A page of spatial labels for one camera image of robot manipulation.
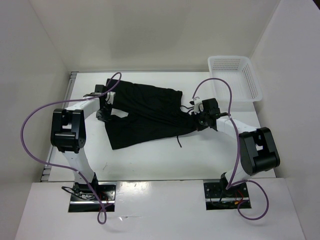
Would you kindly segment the black shorts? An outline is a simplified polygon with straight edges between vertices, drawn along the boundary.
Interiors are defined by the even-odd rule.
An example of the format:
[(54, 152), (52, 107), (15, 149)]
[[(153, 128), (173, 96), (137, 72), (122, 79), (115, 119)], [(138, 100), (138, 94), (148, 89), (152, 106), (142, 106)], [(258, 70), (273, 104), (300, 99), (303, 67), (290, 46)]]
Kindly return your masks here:
[(111, 122), (104, 122), (113, 150), (196, 131), (193, 117), (181, 110), (180, 90), (108, 79), (115, 97)]

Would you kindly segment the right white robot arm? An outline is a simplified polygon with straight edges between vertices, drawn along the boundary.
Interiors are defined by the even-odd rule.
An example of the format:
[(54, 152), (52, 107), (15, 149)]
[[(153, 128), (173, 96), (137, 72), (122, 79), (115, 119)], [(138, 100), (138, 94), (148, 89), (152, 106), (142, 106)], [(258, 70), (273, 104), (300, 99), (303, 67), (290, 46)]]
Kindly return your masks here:
[(237, 153), (234, 168), (223, 173), (219, 180), (219, 191), (223, 197), (230, 197), (239, 185), (260, 172), (277, 168), (280, 156), (272, 135), (267, 127), (257, 128), (236, 120), (231, 115), (231, 103), (227, 112), (221, 112), (215, 98), (194, 97), (191, 116), (198, 131), (211, 128), (236, 140)]

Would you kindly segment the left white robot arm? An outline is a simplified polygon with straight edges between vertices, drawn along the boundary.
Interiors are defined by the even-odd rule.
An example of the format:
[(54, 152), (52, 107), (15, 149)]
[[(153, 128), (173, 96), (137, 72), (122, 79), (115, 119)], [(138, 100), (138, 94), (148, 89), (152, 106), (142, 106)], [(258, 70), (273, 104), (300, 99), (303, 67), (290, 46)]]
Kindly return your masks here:
[(75, 189), (89, 200), (96, 199), (100, 187), (90, 167), (84, 146), (87, 140), (85, 120), (107, 105), (107, 87), (97, 84), (94, 92), (67, 108), (53, 111), (50, 142), (66, 158), (74, 171)]

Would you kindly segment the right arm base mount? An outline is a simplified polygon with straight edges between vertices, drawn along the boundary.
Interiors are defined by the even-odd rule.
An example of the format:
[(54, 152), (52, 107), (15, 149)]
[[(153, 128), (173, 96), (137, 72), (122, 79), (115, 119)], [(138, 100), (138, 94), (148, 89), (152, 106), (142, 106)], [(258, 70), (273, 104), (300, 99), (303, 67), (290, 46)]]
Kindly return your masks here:
[(207, 211), (251, 209), (250, 196), (246, 183), (226, 190), (219, 179), (203, 182), (205, 206)]

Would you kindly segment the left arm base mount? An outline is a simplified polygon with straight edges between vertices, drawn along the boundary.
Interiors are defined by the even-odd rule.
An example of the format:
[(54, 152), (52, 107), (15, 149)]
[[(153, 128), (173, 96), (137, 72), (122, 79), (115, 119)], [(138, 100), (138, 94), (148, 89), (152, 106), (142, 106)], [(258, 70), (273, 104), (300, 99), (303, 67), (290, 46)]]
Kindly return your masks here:
[[(105, 206), (106, 212), (115, 211), (116, 182), (99, 182), (96, 193)], [(90, 190), (79, 190), (76, 186), (62, 186), (61, 189), (70, 194), (69, 213), (99, 212), (102, 207)]]

